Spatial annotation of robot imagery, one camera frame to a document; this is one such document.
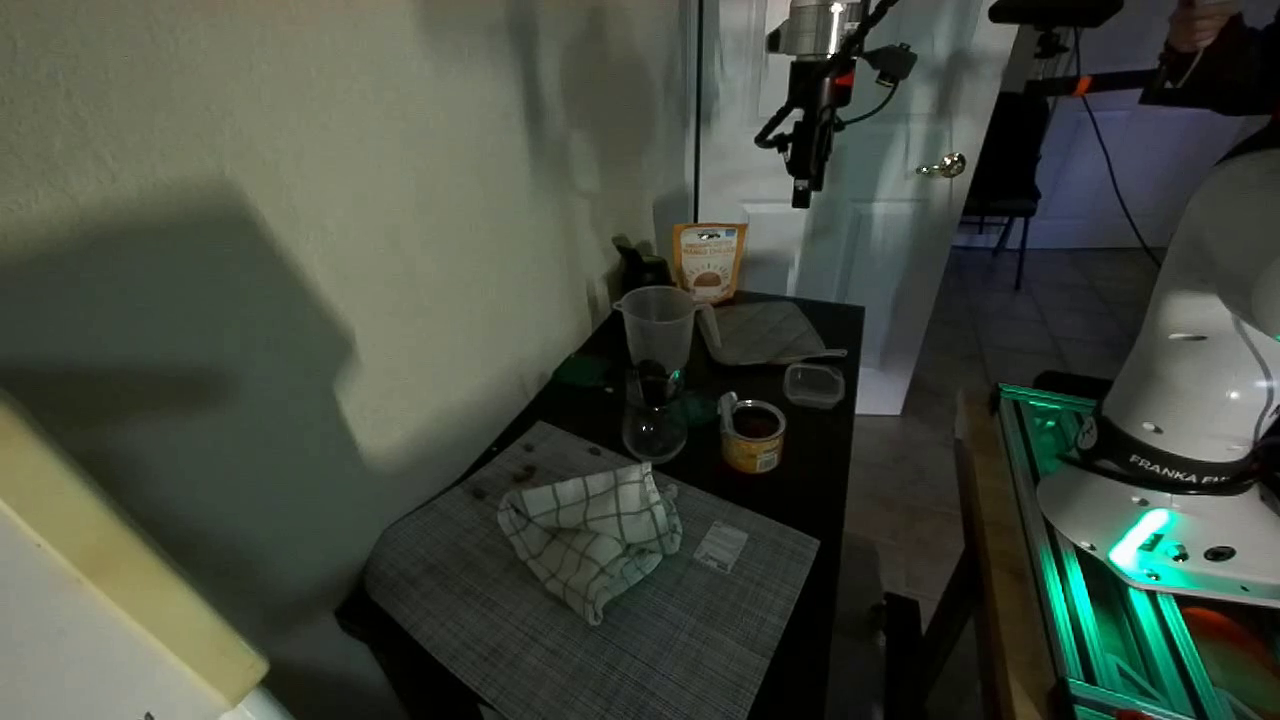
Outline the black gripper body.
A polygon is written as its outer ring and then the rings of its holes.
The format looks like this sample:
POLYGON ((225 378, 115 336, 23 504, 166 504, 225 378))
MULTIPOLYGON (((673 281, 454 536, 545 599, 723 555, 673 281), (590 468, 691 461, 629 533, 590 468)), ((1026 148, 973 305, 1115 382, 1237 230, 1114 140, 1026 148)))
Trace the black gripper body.
POLYGON ((790 96, 755 134, 759 148, 783 155, 791 179, 824 185, 824 164, 842 126, 842 108, 854 102, 854 62, 791 62, 790 96))

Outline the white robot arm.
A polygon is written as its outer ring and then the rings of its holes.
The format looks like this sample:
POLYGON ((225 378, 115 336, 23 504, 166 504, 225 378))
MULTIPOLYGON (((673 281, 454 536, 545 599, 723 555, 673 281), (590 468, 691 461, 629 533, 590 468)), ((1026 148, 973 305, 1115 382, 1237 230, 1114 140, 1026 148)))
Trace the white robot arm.
POLYGON ((1138 588, 1272 605, 1280 584, 1280 26, 1179 0, 1149 105, 1266 116, 1185 204, 1130 361, 1114 382, 1039 372, 1085 397, 1039 518, 1138 588))

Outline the green robot base frame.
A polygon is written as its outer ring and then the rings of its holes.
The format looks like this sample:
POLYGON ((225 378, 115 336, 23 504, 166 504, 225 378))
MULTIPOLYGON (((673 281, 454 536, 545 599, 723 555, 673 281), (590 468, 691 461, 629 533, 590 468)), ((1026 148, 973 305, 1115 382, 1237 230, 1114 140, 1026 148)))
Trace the green robot base frame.
POLYGON ((1059 720, 1280 720, 1280 612, 1124 584, 1036 507, 1090 399, 1006 384, 1006 431, 1059 720))

